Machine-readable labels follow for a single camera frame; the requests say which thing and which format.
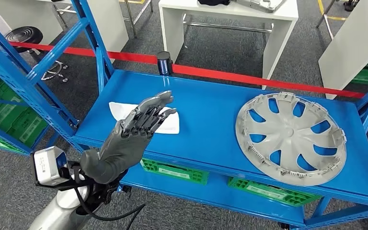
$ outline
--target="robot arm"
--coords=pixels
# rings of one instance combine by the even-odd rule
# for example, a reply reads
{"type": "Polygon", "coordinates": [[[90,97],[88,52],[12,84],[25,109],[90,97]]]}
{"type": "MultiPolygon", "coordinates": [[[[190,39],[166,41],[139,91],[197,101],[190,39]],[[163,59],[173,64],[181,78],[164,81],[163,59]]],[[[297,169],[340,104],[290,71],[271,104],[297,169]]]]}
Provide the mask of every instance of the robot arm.
{"type": "Polygon", "coordinates": [[[85,174],[100,184],[107,184],[139,163],[154,132],[176,112],[176,109],[168,109],[159,114],[171,102],[171,91],[159,93],[142,101],[125,120],[119,120],[99,154],[91,149],[81,157],[81,168],[85,174]]]}
{"type": "MultiPolygon", "coordinates": [[[[169,109],[160,114],[162,108],[171,102],[171,91],[145,99],[126,119],[116,123],[99,153],[93,149],[86,150],[79,163],[70,164],[65,153],[57,147],[32,154],[36,184],[59,191],[29,229],[81,229],[92,216],[102,220],[127,216],[101,218],[94,213],[101,205],[110,202],[111,194],[127,169],[141,160],[154,132],[170,114],[176,112],[176,109],[169,109]]],[[[137,211],[137,215],[143,207],[130,213],[137,211]]]]}

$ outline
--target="gray carpet floor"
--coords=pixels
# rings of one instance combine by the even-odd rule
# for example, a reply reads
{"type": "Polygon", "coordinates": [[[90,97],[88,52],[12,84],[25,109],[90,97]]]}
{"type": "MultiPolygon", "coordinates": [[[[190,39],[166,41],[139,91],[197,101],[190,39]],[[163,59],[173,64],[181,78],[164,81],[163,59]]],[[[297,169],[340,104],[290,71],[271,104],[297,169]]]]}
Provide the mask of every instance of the gray carpet floor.
{"type": "MultiPolygon", "coordinates": [[[[127,15],[124,4],[121,4],[124,15],[127,15]]],[[[133,15],[137,15],[142,5],[131,4],[133,15]]],[[[320,17],[318,3],[315,0],[298,0],[299,20],[284,49],[276,70],[274,80],[300,82],[309,85],[322,86],[318,59],[330,42],[324,24],[319,29],[315,25],[320,17]]],[[[155,3],[154,13],[146,10],[137,23],[138,39],[133,39],[129,24],[127,30],[130,40],[123,51],[143,54],[156,54],[163,50],[160,16],[155,3]]],[[[337,2],[330,15],[347,16],[343,10],[342,1],[337,2]]],[[[67,24],[76,22],[75,15],[64,15],[67,24]]],[[[263,24],[251,24],[234,20],[215,19],[211,17],[188,16],[188,21],[220,23],[229,25],[254,26],[263,28],[263,24]]],[[[333,33],[337,33],[342,22],[331,21],[333,33]]],[[[228,72],[242,73],[261,77],[262,55],[267,37],[259,33],[228,31],[212,28],[185,28],[185,41],[177,59],[178,64],[218,69],[228,72]]],[[[71,45],[74,47],[89,47],[85,35],[71,45]]],[[[28,56],[25,59],[33,64],[28,56]]],[[[96,65],[92,57],[62,55],[60,60],[66,62],[69,68],[64,75],[69,78],[67,83],[59,79],[48,81],[47,84],[67,108],[77,117],[83,118],[94,103],[97,95],[96,65]]],[[[153,65],[133,62],[116,61],[116,68],[139,72],[157,73],[153,65]]],[[[368,86],[350,84],[347,89],[366,92],[368,86]]],[[[324,95],[309,92],[297,92],[302,95],[323,97],[324,95]]],[[[43,148],[48,138],[43,139],[39,148],[43,148]]],[[[67,151],[71,159],[78,160],[80,155],[63,141],[56,145],[67,151]]],[[[30,161],[27,157],[0,150],[0,230],[26,229],[54,197],[56,191],[36,187],[32,181],[30,161]]],[[[275,230],[279,229],[276,222],[255,216],[240,214],[225,209],[206,206],[195,202],[165,196],[142,189],[133,188],[130,199],[128,194],[119,193],[116,199],[103,207],[99,214],[114,216],[125,213],[132,207],[142,203],[147,206],[138,215],[132,225],[133,230],[275,230]]],[[[305,206],[309,217],[315,209],[313,202],[305,206]]],[[[352,206],[352,203],[333,199],[326,213],[352,206]]],[[[125,229],[129,219],[103,222],[90,220],[85,230],[121,230],[125,229]]],[[[368,219],[353,221],[323,229],[330,230],[368,230],[368,219]]]]}

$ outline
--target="black stanchion post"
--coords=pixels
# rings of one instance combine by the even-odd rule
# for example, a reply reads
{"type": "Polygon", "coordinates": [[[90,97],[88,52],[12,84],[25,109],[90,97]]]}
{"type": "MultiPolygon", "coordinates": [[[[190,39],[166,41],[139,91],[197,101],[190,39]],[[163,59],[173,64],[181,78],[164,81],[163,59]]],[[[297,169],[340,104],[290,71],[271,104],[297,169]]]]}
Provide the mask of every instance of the black stanchion post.
{"type": "Polygon", "coordinates": [[[170,59],[170,53],[167,51],[159,52],[157,55],[157,67],[160,75],[171,76],[173,73],[173,62],[170,59]]]}

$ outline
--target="black cable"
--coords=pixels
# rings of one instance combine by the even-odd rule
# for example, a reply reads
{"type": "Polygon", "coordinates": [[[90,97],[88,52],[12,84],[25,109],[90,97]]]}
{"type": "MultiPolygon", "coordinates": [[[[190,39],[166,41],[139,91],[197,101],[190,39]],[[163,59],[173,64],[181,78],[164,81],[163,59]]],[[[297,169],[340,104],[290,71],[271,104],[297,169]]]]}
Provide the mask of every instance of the black cable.
{"type": "Polygon", "coordinates": [[[139,214],[139,212],[142,210],[144,208],[144,206],[141,208],[141,209],[139,209],[134,215],[133,215],[133,217],[132,217],[132,219],[130,220],[130,222],[129,222],[129,225],[127,226],[127,228],[126,228],[126,230],[129,230],[129,228],[130,228],[130,226],[132,225],[132,223],[135,221],[135,218],[136,218],[136,216],[139,214]]]}
{"type": "Polygon", "coordinates": [[[90,209],[87,207],[87,205],[85,204],[84,202],[84,199],[82,198],[80,192],[78,191],[77,188],[74,188],[75,192],[77,193],[77,198],[78,200],[80,201],[80,204],[82,206],[82,208],[84,209],[85,212],[87,212],[88,214],[90,214],[92,217],[94,217],[95,219],[98,219],[98,220],[103,220],[103,221],[114,221],[114,220],[119,220],[119,219],[122,219],[122,218],[125,218],[129,215],[132,215],[133,213],[137,212],[135,215],[134,215],[134,218],[138,215],[138,213],[146,206],[146,204],[143,204],[121,216],[118,216],[118,217],[100,217],[100,216],[97,216],[96,214],[94,214],[93,212],[90,211],[90,209]]]}

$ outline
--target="blue steel rack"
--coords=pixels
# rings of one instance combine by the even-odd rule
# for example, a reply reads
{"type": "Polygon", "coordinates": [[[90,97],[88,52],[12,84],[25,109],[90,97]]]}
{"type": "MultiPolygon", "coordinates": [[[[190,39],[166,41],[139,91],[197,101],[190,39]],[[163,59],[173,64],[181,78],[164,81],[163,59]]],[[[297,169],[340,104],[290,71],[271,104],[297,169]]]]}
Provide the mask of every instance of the blue steel rack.
{"type": "Polygon", "coordinates": [[[76,150],[82,152],[88,146],[100,147],[103,144],[116,123],[109,111],[109,102],[137,104],[150,95],[172,90],[175,96],[172,106],[178,108],[180,115],[180,134],[156,134],[144,157],[209,171],[207,185],[146,173],[140,165],[129,170],[123,184],[269,218],[290,224],[292,229],[312,229],[368,218],[368,93],[356,104],[306,97],[324,106],[345,131],[347,160],[341,173],[325,184],[312,187],[284,184],[264,175],[247,161],[234,133],[239,108],[256,95],[270,92],[113,69],[87,0],[72,2],[79,22],[33,70],[25,68],[24,61],[0,35],[0,46],[6,51],[5,54],[0,50],[0,77],[76,150]],[[76,128],[78,121],[56,97],[45,91],[54,98],[54,102],[48,102],[36,87],[47,89],[40,81],[41,75],[83,30],[96,53],[100,95],[76,128]],[[305,219],[303,207],[287,206],[228,188],[227,176],[318,194],[323,198],[312,217],[305,219]],[[351,201],[356,206],[322,215],[331,198],[351,201]]]}

